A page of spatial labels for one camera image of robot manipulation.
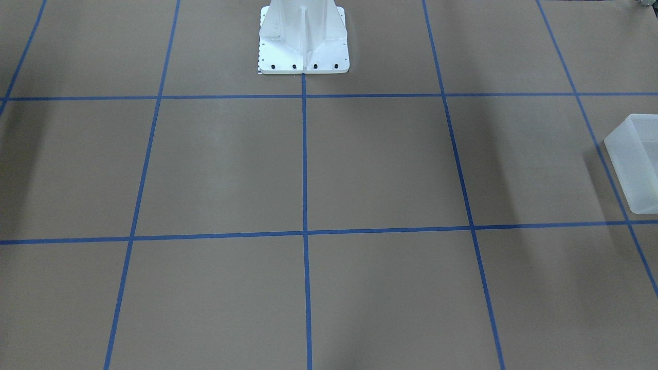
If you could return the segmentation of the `translucent white plastic bin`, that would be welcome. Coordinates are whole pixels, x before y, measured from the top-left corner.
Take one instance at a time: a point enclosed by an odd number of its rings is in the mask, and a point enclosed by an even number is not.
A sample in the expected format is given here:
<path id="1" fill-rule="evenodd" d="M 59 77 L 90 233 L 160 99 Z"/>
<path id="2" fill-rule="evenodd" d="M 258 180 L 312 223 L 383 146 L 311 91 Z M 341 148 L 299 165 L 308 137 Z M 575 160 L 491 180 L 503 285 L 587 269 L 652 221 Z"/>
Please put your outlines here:
<path id="1" fill-rule="evenodd" d="M 630 211 L 656 214 L 657 115 L 628 115 L 604 143 Z"/>

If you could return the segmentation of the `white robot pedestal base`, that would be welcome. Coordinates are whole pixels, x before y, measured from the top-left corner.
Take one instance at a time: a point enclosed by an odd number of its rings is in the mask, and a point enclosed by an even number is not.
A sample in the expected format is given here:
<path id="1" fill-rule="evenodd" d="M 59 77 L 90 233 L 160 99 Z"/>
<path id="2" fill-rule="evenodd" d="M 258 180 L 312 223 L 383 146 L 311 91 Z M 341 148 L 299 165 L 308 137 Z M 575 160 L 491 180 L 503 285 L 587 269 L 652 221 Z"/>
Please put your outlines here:
<path id="1" fill-rule="evenodd" d="M 272 1 L 260 10 L 257 71 L 347 73 L 346 13 L 334 1 Z"/>

